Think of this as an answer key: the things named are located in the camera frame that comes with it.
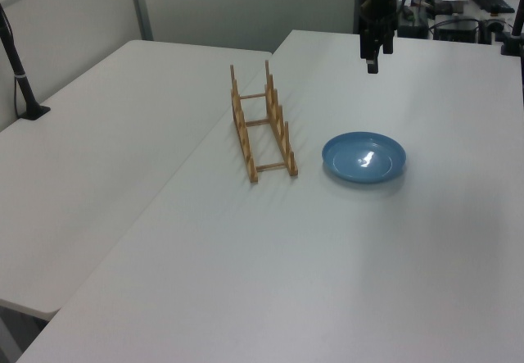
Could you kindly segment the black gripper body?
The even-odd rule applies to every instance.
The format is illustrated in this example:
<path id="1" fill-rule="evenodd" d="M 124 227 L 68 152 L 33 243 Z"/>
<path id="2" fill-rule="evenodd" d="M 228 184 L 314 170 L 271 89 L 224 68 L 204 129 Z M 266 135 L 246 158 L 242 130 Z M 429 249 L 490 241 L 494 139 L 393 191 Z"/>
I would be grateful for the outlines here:
<path id="1" fill-rule="evenodd" d="M 382 35 L 397 28 L 398 0 L 356 0 L 359 17 L 359 35 L 372 34 L 382 46 Z"/>

